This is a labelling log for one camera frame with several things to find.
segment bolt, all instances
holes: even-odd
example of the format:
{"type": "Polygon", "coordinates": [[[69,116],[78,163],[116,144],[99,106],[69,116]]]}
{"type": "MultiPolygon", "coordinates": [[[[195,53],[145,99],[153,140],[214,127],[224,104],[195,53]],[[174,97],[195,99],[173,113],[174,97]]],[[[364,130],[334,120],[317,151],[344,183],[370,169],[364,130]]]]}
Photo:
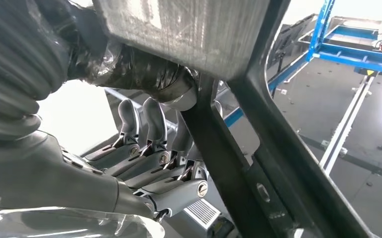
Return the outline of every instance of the bolt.
{"type": "Polygon", "coordinates": [[[197,188],[197,195],[199,197],[204,197],[206,194],[207,194],[207,183],[201,182],[197,188]]]}
{"type": "Polygon", "coordinates": [[[131,150],[129,151],[129,155],[134,155],[138,152],[138,148],[137,147],[132,147],[131,150]]]}
{"type": "Polygon", "coordinates": [[[165,164],[165,163],[167,163],[168,160],[169,160],[169,157],[168,157],[167,154],[163,154],[163,155],[160,157],[160,163],[161,163],[161,164],[165,164]]]}
{"type": "Polygon", "coordinates": [[[262,185],[261,183],[257,183],[256,186],[261,198],[265,202],[270,202],[270,195],[268,194],[267,189],[264,187],[264,185],[262,185]]]}

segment gray floor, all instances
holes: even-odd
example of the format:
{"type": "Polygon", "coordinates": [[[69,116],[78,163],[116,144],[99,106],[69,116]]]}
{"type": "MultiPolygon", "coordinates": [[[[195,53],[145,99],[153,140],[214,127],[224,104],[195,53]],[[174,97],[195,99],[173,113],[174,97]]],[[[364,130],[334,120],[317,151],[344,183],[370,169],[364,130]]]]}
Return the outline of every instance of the gray floor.
{"type": "MultiPolygon", "coordinates": [[[[330,140],[359,87],[362,75],[353,68],[333,62],[314,60],[288,84],[276,92],[275,102],[295,130],[321,142],[330,140]]],[[[344,147],[351,155],[382,162],[382,76],[371,85],[369,96],[361,106],[344,147]]],[[[239,145],[252,153],[259,141],[245,118],[230,128],[239,145]]],[[[312,148],[317,158],[323,151],[312,148]]],[[[331,178],[346,196],[371,231],[382,237],[382,177],[338,159],[331,178]]]]}

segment joint screw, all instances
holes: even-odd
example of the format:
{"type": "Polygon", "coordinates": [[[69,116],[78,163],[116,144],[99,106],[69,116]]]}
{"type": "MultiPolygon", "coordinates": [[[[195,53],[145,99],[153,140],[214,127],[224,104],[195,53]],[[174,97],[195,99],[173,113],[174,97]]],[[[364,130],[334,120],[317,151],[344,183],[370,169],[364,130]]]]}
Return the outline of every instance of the joint screw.
{"type": "Polygon", "coordinates": [[[204,197],[206,194],[207,194],[207,190],[208,187],[207,187],[207,183],[206,182],[202,182],[198,185],[198,189],[197,189],[197,195],[199,197],[204,197]]]}
{"type": "Polygon", "coordinates": [[[167,163],[168,161],[169,161],[169,157],[168,157],[168,155],[163,154],[163,155],[160,157],[160,163],[161,163],[161,164],[165,164],[165,163],[167,163]]]}
{"type": "Polygon", "coordinates": [[[129,155],[135,155],[137,152],[138,152],[138,148],[134,146],[129,151],[129,155]]]}

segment vent grille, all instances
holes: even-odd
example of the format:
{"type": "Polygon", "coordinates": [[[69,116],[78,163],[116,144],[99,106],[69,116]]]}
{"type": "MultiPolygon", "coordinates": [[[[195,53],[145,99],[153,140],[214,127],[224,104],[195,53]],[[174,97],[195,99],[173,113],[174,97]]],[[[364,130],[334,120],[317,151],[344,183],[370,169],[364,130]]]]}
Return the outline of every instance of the vent grille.
{"type": "Polygon", "coordinates": [[[220,211],[204,199],[201,199],[184,209],[191,218],[206,230],[220,215],[220,211]]]}

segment blue steel beam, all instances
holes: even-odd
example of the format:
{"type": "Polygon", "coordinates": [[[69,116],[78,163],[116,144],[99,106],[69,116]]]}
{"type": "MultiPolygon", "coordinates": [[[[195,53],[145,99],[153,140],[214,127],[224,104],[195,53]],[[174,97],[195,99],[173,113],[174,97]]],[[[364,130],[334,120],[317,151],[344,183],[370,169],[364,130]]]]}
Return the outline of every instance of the blue steel beam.
{"type": "Polygon", "coordinates": [[[313,53],[324,41],[324,35],[328,28],[330,13],[334,5],[334,1],[335,0],[325,0],[324,4],[322,5],[321,11],[318,14],[318,19],[315,24],[315,29],[312,35],[312,40],[307,55],[308,61],[312,59],[313,53]]]}
{"type": "MultiPolygon", "coordinates": [[[[268,81],[268,89],[271,91],[274,88],[277,87],[278,84],[286,80],[287,78],[293,76],[295,73],[297,73],[297,70],[300,67],[303,67],[304,65],[308,64],[306,61],[306,55],[308,52],[303,53],[300,57],[298,57],[296,60],[294,60],[292,63],[290,63],[288,66],[286,66],[281,73],[276,74],[268,81]]],[[[227,115],[224,118],[225,124],[230,127],[232,126],[239,118],[241,118],[244,115],[244,112],[242,112],[241,108],[236,108],[233,112],[231,112],[229,115],[227,115]]]]}
{"type": "Polygon", "coordinates": [[[377,29],[365,29],[358,27],[350,26],[338,26],[335,28],[331,34],[327,37],[330,39],[334,34],[351,36],[363,39],[377,40],[378,39],[378,30],[377,29]]]}
{"type": "Polygon", "coordinates": [[[382,53],[323,43],[312,55],[314,58],[330,60],[355,67],[382,72],[382,53]]]}

